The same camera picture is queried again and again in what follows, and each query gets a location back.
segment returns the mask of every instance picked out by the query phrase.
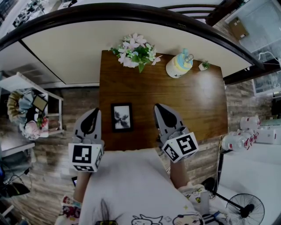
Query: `flower bouquet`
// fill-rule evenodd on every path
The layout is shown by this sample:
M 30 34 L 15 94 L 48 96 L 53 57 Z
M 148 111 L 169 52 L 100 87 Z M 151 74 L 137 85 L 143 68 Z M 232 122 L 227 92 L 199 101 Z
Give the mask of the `flower bouquet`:
M 161 55 L 156 57 L 156 48 L 137 33 L 125 36 L 122 44 L 117 48 L 111 47 L 110 50 L 117 55 L 118 61 L 123 63 L 123 66 L 131 68 L 138 66 L 140 73 L 146 64 L 155 65 L 161 57 Z

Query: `table top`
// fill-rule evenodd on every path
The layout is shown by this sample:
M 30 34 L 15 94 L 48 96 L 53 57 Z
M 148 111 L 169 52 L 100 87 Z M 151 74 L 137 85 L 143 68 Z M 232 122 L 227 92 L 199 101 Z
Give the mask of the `table top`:
M 105 150 L 135 150 L 157 147 L 159 134 L 153 108 L 156 103 L 178 111 L 197 141 L 227 133 L 227 103 L 220 67 L 200 71 L 201 61 L 178 79 L 166 73 L 172 55 L 162 54 L 155 66 L 123 67 L 111 51 L 102 51 L 100 75 L 101 139 Z M 111 104 L 132 103 L 133 131 L 112 132 Z

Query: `yellow and blue bottle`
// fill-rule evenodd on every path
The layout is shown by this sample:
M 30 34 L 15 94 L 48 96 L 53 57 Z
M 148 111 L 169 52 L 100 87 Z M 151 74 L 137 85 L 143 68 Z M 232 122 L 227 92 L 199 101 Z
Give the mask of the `yellow and blue bottle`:
M 172 58 L 166 65 L 166 72 L 172 78 L 179 78 L 186 74 L 193 65 L 193 55 L 188 54 L 186 48 L 183 52 Z

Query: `white marker cube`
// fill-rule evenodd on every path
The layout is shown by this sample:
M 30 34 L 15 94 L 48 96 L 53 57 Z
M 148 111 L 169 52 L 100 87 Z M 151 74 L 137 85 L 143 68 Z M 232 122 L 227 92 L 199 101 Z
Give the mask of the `white marker cube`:
M 97 172 L 103 154 L 102 145 L 68 144 L 69 165 L 76 171 Z
M 174 162 L 186 159 L 199 150 L 194 133 L 167 140 L 162 150 Z

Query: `black and white photo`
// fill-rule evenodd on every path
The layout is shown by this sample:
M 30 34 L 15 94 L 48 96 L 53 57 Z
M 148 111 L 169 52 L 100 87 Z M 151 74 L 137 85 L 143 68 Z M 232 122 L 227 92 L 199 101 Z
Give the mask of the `black and white photo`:
M 132 104 L 112 104 L 113 132 L 127 132 L 133 130 Z

